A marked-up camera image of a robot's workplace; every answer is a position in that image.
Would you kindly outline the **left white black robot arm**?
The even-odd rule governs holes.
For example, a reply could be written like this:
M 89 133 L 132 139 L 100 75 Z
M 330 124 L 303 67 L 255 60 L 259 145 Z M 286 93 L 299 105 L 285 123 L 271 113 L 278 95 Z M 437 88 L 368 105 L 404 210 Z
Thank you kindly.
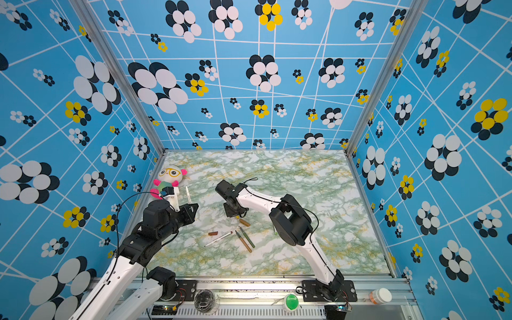
M 133 280 L 147 267 L 153 256 L 179 229 L 191 225 L 199 209 L 197 203 L 180 205 L 178 209 L 164 199 L 152 201 L 138 223 L 117 250 L 115 260 L 98 284 L 85 298 L 71 319 L 138 319 L 158 300 L 180 301 L 186 298 L 173 271 L 164 267 L 152 269 L 145 281 L 120 306 L 116 304 Z

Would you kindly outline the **white pen yellow tip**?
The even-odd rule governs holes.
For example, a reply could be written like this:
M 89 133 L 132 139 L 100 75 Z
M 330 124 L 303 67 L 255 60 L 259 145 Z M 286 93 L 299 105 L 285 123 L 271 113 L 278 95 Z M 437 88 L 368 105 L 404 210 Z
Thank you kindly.
M 191 195 L 189 193 L 188 186 L 185 186 L 185 191 L 186 191 L 186 194 L 187 194 L 187 202 L 188 202 L 188 204 L 192 204 Z

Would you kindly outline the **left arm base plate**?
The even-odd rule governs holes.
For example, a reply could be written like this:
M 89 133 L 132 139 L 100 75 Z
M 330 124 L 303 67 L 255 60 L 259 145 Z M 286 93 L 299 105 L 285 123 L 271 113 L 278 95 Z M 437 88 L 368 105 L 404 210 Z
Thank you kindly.
M 174 282 L 167 281 L 162 286 L 161 301 L 193 301 L 197 293 L 196 280 L 175 280 Z

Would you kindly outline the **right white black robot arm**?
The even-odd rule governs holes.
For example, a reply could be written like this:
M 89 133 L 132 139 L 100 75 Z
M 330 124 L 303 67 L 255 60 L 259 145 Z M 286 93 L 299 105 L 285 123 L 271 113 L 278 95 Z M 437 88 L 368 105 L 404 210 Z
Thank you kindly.
M 242 217 L 254 210 L 267 214 L 279 236 L 296 247 L 313 270 L 319 294 L 333 301 L 342 294 L 344 276 L 334 268 L 320 248 L 307 211 L 290 194 L 273 197 L 250 188 L 245 183 L 232 185 L 221 181 L 215 191 L 225 200 L 226 216 Z

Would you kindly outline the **green gel pen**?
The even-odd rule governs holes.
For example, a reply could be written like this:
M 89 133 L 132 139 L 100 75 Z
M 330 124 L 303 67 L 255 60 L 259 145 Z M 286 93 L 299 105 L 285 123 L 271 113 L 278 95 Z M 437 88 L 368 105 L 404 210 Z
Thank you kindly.
M 248 234 L 245 232 L 245 230 L 242 228 L 242 227 L 239 227 L 240 230 L 241 230 L 241 233 L 243 234 L 243 236 L 246 238 L 246 240 L 248 241 L 249 245 L 252 247 L 252 248 L 255 248 L 255 245 L 253 243 L 253 241 L 249 238 Z

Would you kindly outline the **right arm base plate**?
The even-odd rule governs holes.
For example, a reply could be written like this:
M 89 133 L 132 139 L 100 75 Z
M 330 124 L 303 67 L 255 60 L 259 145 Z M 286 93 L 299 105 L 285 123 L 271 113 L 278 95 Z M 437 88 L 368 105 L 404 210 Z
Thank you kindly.
M 341 285 L 325 285 L 317 280 L 303 280 L 303 300 L 305 302 L 357 302 L 353 281 L 345 280 Z

